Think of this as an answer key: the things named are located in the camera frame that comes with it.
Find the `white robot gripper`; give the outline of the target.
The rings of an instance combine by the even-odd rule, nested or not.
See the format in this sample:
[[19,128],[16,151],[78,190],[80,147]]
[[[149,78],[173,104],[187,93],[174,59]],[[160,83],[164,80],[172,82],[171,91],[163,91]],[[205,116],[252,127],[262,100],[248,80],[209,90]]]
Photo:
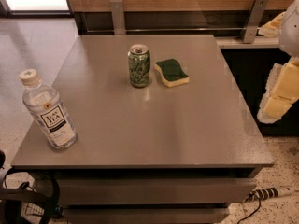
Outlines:
[[[286,12],[279,13],[258,31],[265,37],[279,37],[279,48],[290,56],[299,56],[299,0],[294,0]],[[299,59],[291,57],[281,65],[275,63],[270,70],[265,94],[259,105],[257,119],[273,124],[299,100]]]

